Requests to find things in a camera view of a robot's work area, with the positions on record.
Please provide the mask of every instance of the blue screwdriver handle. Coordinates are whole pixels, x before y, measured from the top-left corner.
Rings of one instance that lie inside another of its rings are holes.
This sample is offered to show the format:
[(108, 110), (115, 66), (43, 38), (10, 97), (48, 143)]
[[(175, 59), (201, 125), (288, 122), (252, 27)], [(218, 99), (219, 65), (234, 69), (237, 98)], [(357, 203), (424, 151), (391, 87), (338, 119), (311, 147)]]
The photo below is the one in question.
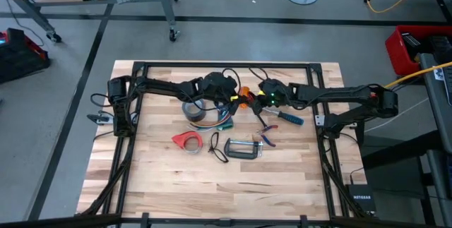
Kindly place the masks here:
[(291, 114), (287, 114), (285, 112), (279, 112), (278, 117), (282, 118), (286, 121), (289, 121), (290, 123), (294, 123), (294, 124), (300, 125), (300, 126), (302, 126), (304, 123), (304, 120), (302, 118), (299, 118), (299, 117), (291, 115)]

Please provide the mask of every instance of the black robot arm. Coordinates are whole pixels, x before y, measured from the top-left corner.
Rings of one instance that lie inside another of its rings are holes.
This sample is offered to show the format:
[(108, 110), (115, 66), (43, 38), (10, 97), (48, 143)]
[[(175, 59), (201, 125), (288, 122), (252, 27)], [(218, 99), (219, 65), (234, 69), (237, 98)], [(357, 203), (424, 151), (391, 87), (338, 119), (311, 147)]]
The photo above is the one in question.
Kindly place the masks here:
[[(127, 92), (129, 82), (131, 91)], [(285, 85), (276, 79), (267, 78), (259, 83), (260, 93), (253, 98), (239, 96), (236, 81), (222, 73), (212, 72), (205, 78), (195, 78), (181, 83), (122, 76), (108, 82), (108, 100), (114, 110), (114, 134), (129, 137), (135, 126), (129, 114), (130, 103), (143, 93), (176, 97), (182, 102), (205, 99), (226, 105), (234, 115), (239, 104), (247, 103), (255, 115), (263, 107), (289, 105), (294, 109), (304, 109), (322, 102), (356, 102), (362, 106), (342, 114), (318, 116), (316, 125), (321, 127), (327, 138), (338, 138), (344, 126), (373, 117), (389, 118), (397, 115), (397, 94), (380, 85), (361, 85), (352, 88), (316, 88), (310, 85), (289, 83)]]
[[(127, 92), (127, 83), (131, 90)], [(222, 73), (212, 72), (205, 78), (195, 78), (181, 83), (164, 80), (148, 79), (146, 77), (131, 78), (122, 76), (109, 80), (108, 100), (113, 107), (113, 132), (115, 136), (129, 137), (136, 128), (129, 112), (131, 102), (140, 94), (151, 93), (176, 97), (182, 102), (195, 102), (199, 99), (210, 100), (227, 105), (230, 114), (235, 114), (239, 104), (246, 102), (237, 97), (236, 81)]]
[(310, 85), (289, 83), (285, 85), (276, 79), (266, 79), (259, 84), (258, 102), (252, 107), (259, 113), (265, 106), (289, 105), (304, 109), (322, 102), (355, 102), (361, 106), (342, 114), (328, 114), (316, 117), (327, 138), (339, 138), (344, 126), (374, 117), (390, 118), (398, 114), (398, 96), (380, 85), (361, 85), (352, 88), (316, 88)]

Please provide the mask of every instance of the gray floor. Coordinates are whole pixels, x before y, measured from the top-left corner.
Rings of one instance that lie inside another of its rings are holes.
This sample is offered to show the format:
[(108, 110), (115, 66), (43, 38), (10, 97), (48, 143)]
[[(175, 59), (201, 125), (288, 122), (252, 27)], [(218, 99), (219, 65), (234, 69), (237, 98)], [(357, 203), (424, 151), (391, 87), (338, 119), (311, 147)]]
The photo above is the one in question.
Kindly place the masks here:
[[(379, 15), (370, 13), (362, 0), (318, 0), (310, 6), (294, 5), (287, 0), (254, 1), (256, 3), (252, 0), (181, 0), (174, 5), (174, 10), (179, 16), (444, 20), (435, 0), (407, 0), (394, 11)], [(384, 8), (395, 1), (372, 0), (376, 8)], [(74, 6), (42, 10), (45, 13), (99, 14), (104, 9), (104, 6)], [(0, 11), (8, 11), (4, 0), (0, 0)], [(20, 9), (14, 5), (14, 11), (20, 12)], [(161, 13), (159, 4), (124, 4), (113, 10), (113, 14)], [(51, 20), (64, 39), (63, 44), (52, 44), (34, 22), (20, 21), (44, 38), (44, 48), (53, 58), (53, 64), (42, 73), (0, 85), (0, 97), (5, 99), (0, 107), (3, 139), (0, 222), (21, 220), (27, 214), (99, 25), (96, 20)], [(164, 22), (118, 20), (108, 23), (42, 218), (65, 217), (75, 212), (96, 130), (95, 124), (86, 119), (86, 114), (98, 110), (90, 103), (89, 95), (105, 92), (117, 59), (337, 61), (348, 86), (384, 84), (395, 78), (384, 44), (394, 31), (392, 27), (193, 22), (178, 23), (178, 26), (182, 36), (171, 43)], [(17, 28), (17, 25), (13, 19), (2, 19), (0, 29), (7, 27)], [(400, 110), (426, 96), (423, 87), (401, 90)], [(376, 119), (369, 122), (367, 128), (383, 122)], [(369, 135), (406, 140), (432, 129), (432, 112), (425, 102)], [(423, 221), (417, 199), (380, 192), (376, 193), (376, 204), (383, 219)]]

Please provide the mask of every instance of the duct tape roll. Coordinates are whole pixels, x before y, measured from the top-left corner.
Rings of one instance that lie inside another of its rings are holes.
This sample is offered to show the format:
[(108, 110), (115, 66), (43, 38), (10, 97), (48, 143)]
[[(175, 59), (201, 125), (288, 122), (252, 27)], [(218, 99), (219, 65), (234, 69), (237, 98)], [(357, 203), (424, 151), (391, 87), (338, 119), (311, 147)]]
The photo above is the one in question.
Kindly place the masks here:
[[(196, 100), (195, 103), (203, 109), (206, 108), (203, 100)], [(184, 112), (186, 119), (191, 122), (201, 121), (206, 116), (206, 111), (199, 109), (194, 103), (184, 102), (182, 104), (182, 111)]]

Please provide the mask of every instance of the metal table leg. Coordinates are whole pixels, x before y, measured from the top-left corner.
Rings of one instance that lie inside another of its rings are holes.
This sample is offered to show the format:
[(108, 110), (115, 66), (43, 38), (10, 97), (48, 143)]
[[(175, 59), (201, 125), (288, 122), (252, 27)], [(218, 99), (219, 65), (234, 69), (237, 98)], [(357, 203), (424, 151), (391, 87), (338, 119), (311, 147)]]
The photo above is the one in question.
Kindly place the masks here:
[(167, 18), (169, 24), (169, 40), (172, 42), (176, 41), (177, 37), (180, 35), (180, 31), (176, 29), (176, 17), (174, 16), (174, 11), (172, 10), (172, 0), (160, 0), (162, 2), (163, 11)]
[(22, 10), (25, 11), (41, 28), (46, 32), (46, 36), (53, 42), (61, 42), (61, 37), (55, 33), (55, 28), (40, 13), (40, 8), (33, 6), (28, 0), (13, 0)]

